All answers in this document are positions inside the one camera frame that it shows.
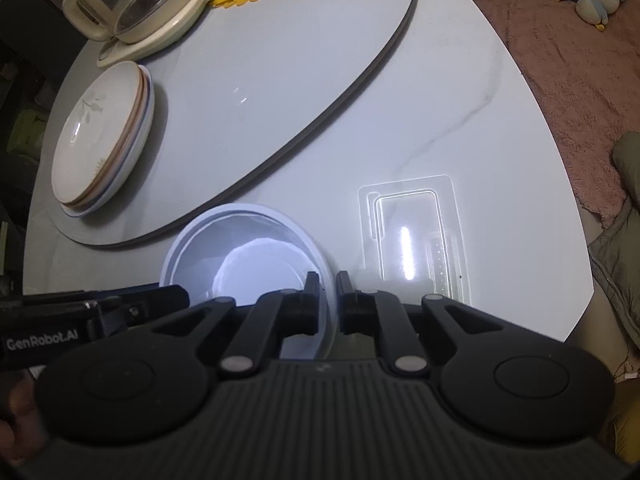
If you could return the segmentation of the person's left hand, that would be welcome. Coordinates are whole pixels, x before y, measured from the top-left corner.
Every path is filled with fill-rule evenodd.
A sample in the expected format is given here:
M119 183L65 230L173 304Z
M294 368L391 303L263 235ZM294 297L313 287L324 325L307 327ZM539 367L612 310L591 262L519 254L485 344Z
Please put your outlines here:
M48 443L34 387L29 370L1 374L1 456L14 467L34 458Z

